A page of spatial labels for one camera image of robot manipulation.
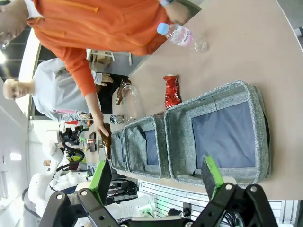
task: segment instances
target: plastic water bottle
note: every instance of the plastic water bottle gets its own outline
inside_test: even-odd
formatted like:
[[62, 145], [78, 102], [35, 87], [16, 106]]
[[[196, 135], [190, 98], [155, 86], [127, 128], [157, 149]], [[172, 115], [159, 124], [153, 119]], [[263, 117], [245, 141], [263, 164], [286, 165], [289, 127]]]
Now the plastic water bottle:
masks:
[[192, 31], [178, 24], [160, 23], [157, 32], [165, 35], [173, 44], [195, 49], [197, 52], [205, 52], [208, 48], [206, 39], [201, 36], [193, 36]]

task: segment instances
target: white wall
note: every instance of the white wall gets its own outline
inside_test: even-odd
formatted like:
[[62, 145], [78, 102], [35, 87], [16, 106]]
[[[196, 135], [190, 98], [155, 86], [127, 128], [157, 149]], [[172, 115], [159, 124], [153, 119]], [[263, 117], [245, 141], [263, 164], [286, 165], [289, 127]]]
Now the white wall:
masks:
[[[0, 94], [3, 81], [0, 80]], [[14, 227], [23, 218], [24, 209], [20, 195], [29, 184], [29, 166], [27, 163], [28, 120], [12, 100], [0, 95], [0, 170], [5, 171], [5, 182], [8, 186], [9, 200], [13, 201], [7, 209], [0, 211], [0, 226]], [[21, 154], [21, 161], [10, 160], [10, 153]], [[24, 218], [24, 226], [35, 226], [33, 216]]]
[[46, 171], [43, 161], [46, 160], [42, 152], [42, 144], [47, 140], [57, 141], [59, 123], [50, 120], [30, 120], [29, 133], [29, 169], [30, 176]]

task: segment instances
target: wristwatch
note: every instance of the wristwatch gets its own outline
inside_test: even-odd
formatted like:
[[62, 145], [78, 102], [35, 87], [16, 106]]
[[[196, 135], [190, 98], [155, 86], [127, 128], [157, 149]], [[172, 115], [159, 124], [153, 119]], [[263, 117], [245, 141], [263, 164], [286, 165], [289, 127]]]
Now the wristwatch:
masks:
[[170, 4], [170, 3], [172, 3], [173, 1], [174, 0], [162, 0], [162, 1], [160, 1], [160, 4], [162, 6], [166, 6], [166, 5]]

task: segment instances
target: person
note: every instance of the person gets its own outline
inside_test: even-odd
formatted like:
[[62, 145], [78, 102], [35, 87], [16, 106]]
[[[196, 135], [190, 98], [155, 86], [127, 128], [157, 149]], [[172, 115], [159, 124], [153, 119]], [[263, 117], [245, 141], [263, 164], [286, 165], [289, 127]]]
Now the person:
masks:
[[[107, 83], [113, 83], [109, 74], [93, 70], [91, 74], [95, 84], [107, 86]], [[30, 82], [7, 79], [3, 84], [3, 94], [6, 99], [32, 95], [36, 109], [57, 122], [90, 118], [90, 110], [83, 95], [65, 70], [64, 62], [58, 58], [40, 63]]]
[[86, 49], [152, 54], [165, 41], [158, 24], [183, 24], [189, 17], [188, 7], [176, 0], [13, 0], [0, 6], [0, 43], [8, 45], [28, 23], [41, 44], [65, 62], [96, 130], [108, 136]]

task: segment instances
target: table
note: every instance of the table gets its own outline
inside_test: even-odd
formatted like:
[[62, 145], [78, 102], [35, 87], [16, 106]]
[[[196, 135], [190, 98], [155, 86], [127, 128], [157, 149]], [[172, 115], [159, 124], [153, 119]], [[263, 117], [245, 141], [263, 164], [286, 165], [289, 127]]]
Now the table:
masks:
[[[182, 100], [234, 80], [258, 86], [264, 97], [271, 132], [272, 173], [260, 184], [269, 199], [302, 198], [303, 189], [303, 52], [283, 11], [275, 0], [212, 0], [186, 27], [204, 34], [205, 54], [169, 42], [147, 58], [131, 75], [147, 115], [165, 110], [163, 76], [179, 74]], [[113, 95], [113, 113], [123, 114]], [[123, 125], [112, 125], [112, 131]], [[121, 175], [205, 192], [204, 187]]]

